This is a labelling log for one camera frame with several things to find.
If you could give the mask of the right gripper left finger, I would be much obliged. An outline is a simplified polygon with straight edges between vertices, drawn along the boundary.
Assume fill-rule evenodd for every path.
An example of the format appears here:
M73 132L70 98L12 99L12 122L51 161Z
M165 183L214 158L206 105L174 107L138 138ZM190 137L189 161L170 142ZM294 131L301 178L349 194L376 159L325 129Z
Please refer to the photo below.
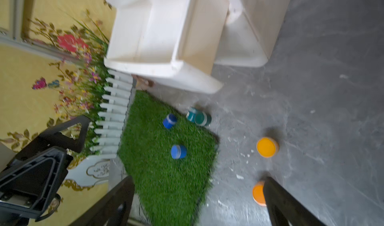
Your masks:
M134 194L133 178L127 176L71 225L126 226Z

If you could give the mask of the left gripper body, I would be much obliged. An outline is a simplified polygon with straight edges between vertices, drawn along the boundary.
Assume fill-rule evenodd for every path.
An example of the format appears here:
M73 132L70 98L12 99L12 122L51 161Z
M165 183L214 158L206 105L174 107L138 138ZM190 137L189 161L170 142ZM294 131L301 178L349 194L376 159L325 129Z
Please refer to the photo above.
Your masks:
M27 226L49 218L53 200L68 174L73 157L53 147L25 160L13 159L1 172L1 225Z

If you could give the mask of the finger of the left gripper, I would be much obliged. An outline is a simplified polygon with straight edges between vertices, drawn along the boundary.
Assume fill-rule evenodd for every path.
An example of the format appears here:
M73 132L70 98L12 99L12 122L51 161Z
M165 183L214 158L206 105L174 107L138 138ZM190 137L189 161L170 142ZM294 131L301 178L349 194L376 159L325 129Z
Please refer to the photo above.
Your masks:
M27 160L52 147L81 153L85 146L91 120L78 116L46 129L16 154L16 160Z

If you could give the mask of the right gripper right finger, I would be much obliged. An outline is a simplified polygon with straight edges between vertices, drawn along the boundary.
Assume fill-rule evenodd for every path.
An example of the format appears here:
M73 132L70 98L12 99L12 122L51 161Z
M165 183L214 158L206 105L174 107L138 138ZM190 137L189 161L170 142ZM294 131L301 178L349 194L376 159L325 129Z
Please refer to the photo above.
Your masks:
M265 178L263 193L273 226L325 226L273 178Z

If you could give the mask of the blue paint can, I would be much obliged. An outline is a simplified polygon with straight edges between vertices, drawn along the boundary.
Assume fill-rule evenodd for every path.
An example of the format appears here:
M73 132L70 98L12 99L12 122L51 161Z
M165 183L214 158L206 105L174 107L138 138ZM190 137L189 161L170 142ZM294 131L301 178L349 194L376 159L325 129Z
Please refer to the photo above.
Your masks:
M171 156L174 160L184 159L187 156L187 149L182 145L174 145L171 148Z
M163 120L163 126L166 129L171 129L173 126L176 125L178 119L175 115L173 114L168 114L166 118Z

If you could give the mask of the green paint can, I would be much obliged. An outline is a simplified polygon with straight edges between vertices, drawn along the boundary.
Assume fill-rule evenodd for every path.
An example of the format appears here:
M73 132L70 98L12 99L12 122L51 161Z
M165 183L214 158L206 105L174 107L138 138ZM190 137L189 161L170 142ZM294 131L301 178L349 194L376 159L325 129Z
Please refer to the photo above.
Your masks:
M194 108L194 107L190 107L188 109L188 112L186 114L186 118L188 121L192 122L192 123L195 123L195 118L196 118L196 115L199 113L199 110Z
M199 112L195 116L195 124L200 127L206 127L212 122L212 117L205 112Z

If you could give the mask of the white three-drawer cabinet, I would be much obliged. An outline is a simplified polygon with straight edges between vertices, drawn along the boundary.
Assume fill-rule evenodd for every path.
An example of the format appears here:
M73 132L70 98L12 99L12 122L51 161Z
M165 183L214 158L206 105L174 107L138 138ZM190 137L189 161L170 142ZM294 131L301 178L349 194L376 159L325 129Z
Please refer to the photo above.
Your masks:
M116 18L106 67L214 94L214 64L262 67L290 0L106 0Z

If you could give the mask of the white fence flower planter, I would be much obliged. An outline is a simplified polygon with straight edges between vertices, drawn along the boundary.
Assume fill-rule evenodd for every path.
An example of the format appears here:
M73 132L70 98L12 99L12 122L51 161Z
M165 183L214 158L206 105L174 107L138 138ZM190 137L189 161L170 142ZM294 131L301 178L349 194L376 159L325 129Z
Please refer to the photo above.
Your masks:
M102 21L93 19L89 11L82 21L68 30L59 29L53 23L44 22L38 18L30 19L30 31L36 36L45 38L43 41L79 62L70 63L65 58L51 62L49 65L58 71L56 79L47 81L44 77L37 79L33 90L50 89L58 93L59 101L54 104L57 119L50 119L48 127L84 115L91 120L87 132L84 148L80 153L69 150L69 154L76 158L85 158L100 150L92 152L100 139L95 132L97 122L102 120L99 113L103 111L102 103L107 100L102 96L108 94L105 89L112 86L107 79L112 75L104 65L104 58L109 46L109 38L102 31Z

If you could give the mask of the green artificial grass mat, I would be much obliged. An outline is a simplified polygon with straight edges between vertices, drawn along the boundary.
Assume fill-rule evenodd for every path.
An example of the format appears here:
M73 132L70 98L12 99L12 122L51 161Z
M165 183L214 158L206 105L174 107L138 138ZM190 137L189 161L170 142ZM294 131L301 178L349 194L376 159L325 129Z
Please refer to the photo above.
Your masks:
M171 129L163 120L173 114ZM193 226L211 186L217 156L217 138L189 122L173 107L145 91L137 91L118 151L135 192L153 226ZM184 159L174 160L171 148L187 149Z

